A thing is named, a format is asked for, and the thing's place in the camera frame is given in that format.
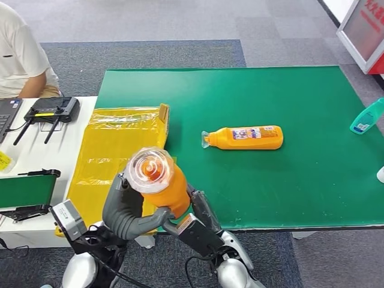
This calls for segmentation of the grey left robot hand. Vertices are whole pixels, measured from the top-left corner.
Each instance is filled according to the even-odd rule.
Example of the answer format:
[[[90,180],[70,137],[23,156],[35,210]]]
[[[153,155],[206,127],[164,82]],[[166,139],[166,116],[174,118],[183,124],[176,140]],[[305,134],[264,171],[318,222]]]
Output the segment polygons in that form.
[[[128,241],[158,228],[171,216],[170,208],[160,207],[143,217],[143,204],[143,196],[133,189],[123,172],[118,173],[105,201],[103,221],[113,234]]]

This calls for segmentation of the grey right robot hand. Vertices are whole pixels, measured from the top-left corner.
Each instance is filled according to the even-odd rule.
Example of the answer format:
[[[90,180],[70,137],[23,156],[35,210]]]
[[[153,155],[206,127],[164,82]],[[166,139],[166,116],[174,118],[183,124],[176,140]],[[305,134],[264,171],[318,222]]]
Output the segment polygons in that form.
[[[186,192],[193,212],[188,213],[178,224],[167,220],[161,226],[164,230],[176,237],[187,230],[195,233],[201,230],[205,234],[221,236],[223,229],[204,191],[197,190],[188,183]]]

